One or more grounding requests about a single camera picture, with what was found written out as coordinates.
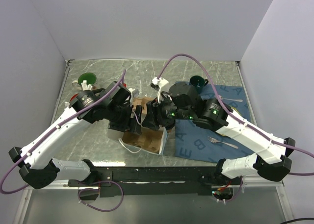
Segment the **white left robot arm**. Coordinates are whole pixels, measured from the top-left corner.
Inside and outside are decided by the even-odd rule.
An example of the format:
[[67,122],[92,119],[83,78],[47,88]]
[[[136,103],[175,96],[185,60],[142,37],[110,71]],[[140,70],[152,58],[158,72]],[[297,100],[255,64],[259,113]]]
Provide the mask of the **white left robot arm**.
[[141,130],[135,126],[136,120],[131,118],[132,102],[137,96],[138,89],[128,89],[116,81],[106,89],[79,92],[47,129],[54,130],[51,135],[42,133],[27,146],[14,147],[9,151],[12,161],[18,163],[24,182],[34,189],[64,179],[93,185],[101,176],[90,160],[62,161],[55,159],[54,155],[77,133],[104,119],[109,121],[109,127],[113,130],[140,133]]

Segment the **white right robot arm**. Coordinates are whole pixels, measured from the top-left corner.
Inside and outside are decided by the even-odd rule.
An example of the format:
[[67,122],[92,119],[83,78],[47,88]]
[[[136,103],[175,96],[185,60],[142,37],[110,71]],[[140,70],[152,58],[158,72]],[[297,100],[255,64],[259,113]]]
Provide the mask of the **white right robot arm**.
[[258,174],[279,182],[290,173],[289,155],[295,141],[277,138],[253,125],[219,98],[202,99],[196,89],[185,82],[170,85],[163,78],[150,84],[157,97],[146,104],[147,114],[142,126],[157,131],[172,129],[177,120],[188,120],[197,127],[227,136],[253,151],[237,159],[221,159],[216,165],[215,180],[226,184],[230,179]]

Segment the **light blue paper bag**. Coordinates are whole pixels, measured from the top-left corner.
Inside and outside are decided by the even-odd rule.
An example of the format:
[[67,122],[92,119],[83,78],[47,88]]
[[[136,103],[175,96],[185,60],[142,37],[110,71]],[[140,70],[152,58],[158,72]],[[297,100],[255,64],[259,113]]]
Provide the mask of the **light blue paper bag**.
[[109,122],[107,136],[109,139],[117,141],[132,154],[143,151],[154,155],[162,155],[167,142],[168,131],[164,127],[161,127],[158,131],[142,127],[140,121],[131,118],[127,126]]

